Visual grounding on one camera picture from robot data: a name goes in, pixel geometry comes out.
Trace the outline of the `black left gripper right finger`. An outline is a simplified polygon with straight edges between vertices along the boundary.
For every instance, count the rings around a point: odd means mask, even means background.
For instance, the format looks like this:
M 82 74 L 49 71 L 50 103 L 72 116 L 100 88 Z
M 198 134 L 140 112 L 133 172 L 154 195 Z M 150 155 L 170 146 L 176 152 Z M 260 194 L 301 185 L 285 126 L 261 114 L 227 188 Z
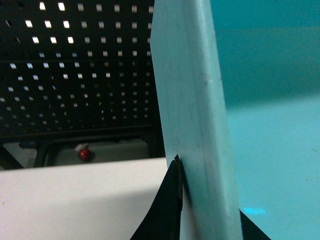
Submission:
M 240 211 L 240 220 L 244 240 L 271 240 L 242 211 Z

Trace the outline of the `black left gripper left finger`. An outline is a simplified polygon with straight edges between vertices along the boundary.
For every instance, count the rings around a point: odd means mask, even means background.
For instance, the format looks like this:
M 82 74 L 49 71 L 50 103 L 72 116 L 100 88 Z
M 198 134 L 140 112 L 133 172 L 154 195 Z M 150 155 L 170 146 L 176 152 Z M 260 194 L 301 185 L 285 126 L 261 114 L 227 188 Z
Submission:
M 178 155 L 170 163 L 156 196 L 132 240 L 178 240 L 183 208 L 182 163 Z

